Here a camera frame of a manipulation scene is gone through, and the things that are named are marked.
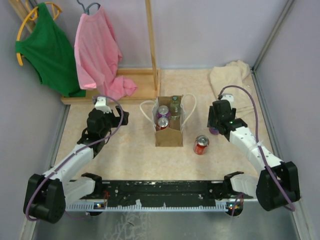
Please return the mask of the purple soda can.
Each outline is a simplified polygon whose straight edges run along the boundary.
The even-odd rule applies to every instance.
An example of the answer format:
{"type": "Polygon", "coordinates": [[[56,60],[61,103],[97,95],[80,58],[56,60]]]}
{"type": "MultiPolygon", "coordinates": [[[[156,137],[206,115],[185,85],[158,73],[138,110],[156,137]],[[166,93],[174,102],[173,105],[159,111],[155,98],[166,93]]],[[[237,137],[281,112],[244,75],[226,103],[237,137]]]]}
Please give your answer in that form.
{"type": "Polygon", "coordinates": [[[169,119],[170,116],[171,116],[171,112],[170,112],[170,109],[168,106],[166,105],[160,105],[158,108],[157,108],[157,118],[160,119],[160,118],[167,118],[169,119]]]}
{"type": "Polygon", "coordinates": [[[217,135],[220,134],[219,130],[216,129],[215,127],[210,127],[210,128],[209,128],[209,132],[210,132],[212,135],[215,135],[215,136],[217,136],[217,135]]]}

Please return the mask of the red soda can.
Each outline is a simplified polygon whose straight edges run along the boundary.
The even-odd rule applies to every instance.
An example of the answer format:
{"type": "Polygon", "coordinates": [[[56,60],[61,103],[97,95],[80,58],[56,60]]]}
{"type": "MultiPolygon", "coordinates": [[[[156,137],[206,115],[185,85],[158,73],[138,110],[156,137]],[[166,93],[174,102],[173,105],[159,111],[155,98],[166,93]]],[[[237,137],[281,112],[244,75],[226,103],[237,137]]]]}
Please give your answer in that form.
{"type": "Polygon", "coordinates": [[[160,117],[156,123],[156,129],[158,131],[164,130],[170,127],[170,120],[167,117],[160,117]]]}
{"type": "Polygon", "coordinates": [[[209,144],[210,144],[210,141],[207,136],[199,135],[194,142],[193,151],[197,155],[204,155],[206,153],[206,150],[209,144]]]}

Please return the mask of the green glass soda water bottle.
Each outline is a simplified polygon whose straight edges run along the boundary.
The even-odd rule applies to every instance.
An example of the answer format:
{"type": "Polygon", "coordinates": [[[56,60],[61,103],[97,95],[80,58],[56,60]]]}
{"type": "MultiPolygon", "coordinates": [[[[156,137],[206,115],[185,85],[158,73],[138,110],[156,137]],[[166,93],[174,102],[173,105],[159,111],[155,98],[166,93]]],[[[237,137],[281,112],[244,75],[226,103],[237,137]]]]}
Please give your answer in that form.
{"type": "Polygon", "coordinates": [[[170,116],[173,120],[176,120],[181,115],[181,100],[177,95],[173,95],[169,102],[170,116]]]}

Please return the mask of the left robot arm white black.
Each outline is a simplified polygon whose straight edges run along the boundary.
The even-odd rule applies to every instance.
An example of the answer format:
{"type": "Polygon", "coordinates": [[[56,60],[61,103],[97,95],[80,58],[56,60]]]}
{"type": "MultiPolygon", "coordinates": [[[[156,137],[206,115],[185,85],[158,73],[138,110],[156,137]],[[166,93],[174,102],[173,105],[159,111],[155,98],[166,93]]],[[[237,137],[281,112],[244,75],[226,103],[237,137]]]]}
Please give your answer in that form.
{"type": "Polygon", "coordinates": [[[106,107],[94,108],[86,121],[87,127],[74,149],[59,164],[43,174],[33,174],[27,183],[23,213],[29,221],[43,220],[57,223],[66,207],[83,197],[95,199],[104,192],[102,177],[84,173],[78,180],[72,178],[103,149],[109,138],[121,126],[129,123],[129,113],[117,105],[118,116],[106,107]]]}

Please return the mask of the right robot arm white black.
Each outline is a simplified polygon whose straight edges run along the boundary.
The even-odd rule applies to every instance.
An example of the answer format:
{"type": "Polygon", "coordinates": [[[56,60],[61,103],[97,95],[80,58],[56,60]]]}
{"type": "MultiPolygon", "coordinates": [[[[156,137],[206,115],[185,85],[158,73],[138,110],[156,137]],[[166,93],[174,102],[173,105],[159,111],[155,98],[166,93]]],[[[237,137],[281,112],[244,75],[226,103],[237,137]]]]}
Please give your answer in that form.
{"type": "Polygon", "coordinates": [[[284,162],[271,153],[251,133],[248,125],[236,118],[236,109],[226,99],[217,100],[209,107],[209,128],[215,128],[246,156],[259,177],[235,172],[227,175],[223,192],[229,198],[239,193],[256,198],[261,207],[271,211],[290,206],[301,198],[297,166],[284,162]]]}

